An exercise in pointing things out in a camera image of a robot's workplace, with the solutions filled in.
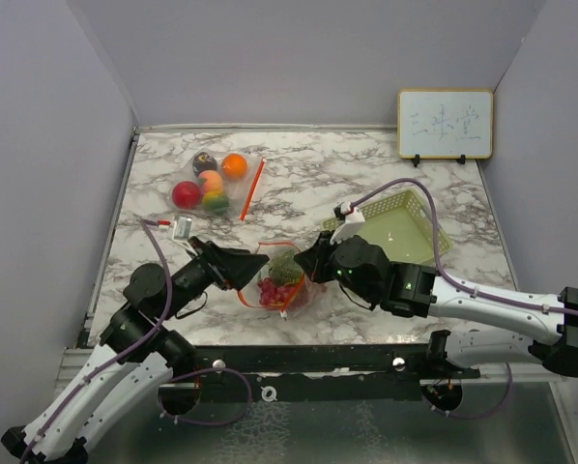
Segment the green netted melon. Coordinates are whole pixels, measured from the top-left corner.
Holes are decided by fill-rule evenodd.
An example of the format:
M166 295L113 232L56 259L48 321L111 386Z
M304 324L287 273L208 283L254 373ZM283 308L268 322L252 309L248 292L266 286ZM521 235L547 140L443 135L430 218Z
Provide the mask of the green netted melon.
M293 249L276 255L269 263L268 275L276 286L297 284L303 276L302 268L295 262Z

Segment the dark purple grape bunch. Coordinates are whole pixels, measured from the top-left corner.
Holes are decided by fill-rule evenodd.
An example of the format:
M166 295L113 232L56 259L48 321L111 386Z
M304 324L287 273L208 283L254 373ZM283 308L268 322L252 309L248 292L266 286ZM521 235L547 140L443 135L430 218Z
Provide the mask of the dark purple grape bunch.
M277 285L269 277L257 283L259 289L258 303L269 309L283 309L295 298L298 286L294 284Z

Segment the yellow green mango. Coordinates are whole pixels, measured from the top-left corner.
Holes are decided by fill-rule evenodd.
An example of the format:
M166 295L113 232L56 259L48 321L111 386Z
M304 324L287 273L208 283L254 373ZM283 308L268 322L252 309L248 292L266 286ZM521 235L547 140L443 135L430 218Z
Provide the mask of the yellow green mango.
M221 216L228 211L230 201L223 191L214 190L203 195L201 205L206 212Z

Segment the red apple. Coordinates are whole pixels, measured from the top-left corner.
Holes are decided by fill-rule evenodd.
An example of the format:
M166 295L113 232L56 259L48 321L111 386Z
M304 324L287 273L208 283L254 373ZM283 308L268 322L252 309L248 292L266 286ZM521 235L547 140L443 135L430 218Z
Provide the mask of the red apple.
M171 191L171 200L174 206L182 210L196 209L202 199L200 187L191 181L182 181Z

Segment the peach orange pink fruit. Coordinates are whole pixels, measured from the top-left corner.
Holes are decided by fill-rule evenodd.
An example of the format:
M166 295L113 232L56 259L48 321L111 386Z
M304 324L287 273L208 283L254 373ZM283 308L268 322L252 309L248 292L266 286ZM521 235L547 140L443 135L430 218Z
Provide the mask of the peach orange pink fruit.
M223 191L223 180L217 171L204 171L198 175L201 191L207 194L211 191Z

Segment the dark purple plum fruit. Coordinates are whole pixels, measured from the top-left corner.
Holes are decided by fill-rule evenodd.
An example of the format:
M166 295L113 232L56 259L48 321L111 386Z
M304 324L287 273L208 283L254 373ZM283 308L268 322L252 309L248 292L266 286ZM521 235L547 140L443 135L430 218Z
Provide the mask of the dark purple plum fruit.
M200 175L204 171L217 171L217 161L207 152L200 152L192 159L192 171L195 176Z

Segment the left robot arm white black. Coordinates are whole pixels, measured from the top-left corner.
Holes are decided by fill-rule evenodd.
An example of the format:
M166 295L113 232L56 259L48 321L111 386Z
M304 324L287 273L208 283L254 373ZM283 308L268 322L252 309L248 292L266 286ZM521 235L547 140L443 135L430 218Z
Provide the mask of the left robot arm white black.
M208 287L241 290L269 258L192 237L191 259L176 273L167 262L139 266L100 343L59 396L35 420L9 428L4 448L22 463L85 463L103 435L162 383L187 379L195 348L164 322Z

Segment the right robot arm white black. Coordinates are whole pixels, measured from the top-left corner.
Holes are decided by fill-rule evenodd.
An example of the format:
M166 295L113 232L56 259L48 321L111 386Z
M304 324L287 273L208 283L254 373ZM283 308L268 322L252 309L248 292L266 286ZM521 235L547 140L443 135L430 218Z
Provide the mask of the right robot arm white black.
M578 378L578 288L532 294L480 286L432 267L391 261L360 236L336 244L330 231L294 261L310 281L335 281L368 309L484 325L482 332L430 336L423 365L433 377L482 363L537 363Z

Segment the pale green plastic basket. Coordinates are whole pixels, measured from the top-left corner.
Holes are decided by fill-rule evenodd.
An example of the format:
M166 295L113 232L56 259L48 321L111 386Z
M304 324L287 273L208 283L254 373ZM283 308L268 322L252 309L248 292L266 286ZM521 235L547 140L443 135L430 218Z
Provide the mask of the pale green plastic basket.
M411 188L360 205L365 218L358 235L379 246L390 261L434 266L432 216Z

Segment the small framed whiteboard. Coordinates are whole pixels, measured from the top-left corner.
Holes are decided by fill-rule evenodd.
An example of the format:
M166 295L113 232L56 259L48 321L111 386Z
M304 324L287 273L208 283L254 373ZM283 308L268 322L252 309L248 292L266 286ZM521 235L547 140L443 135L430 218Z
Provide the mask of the small framed whiteboard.
M488 89L403 89L397 149L405 160L486 160L493 153L494 94Z

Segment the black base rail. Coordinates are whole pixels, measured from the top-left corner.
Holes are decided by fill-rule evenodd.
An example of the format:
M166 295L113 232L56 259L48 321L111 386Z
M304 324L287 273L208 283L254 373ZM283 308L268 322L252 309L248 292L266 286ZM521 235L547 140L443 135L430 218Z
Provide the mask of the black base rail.
M474 380L479 371L429 354L425 343L357 345L218 345L189 350L169 398L206 403L419 400L420 383Z

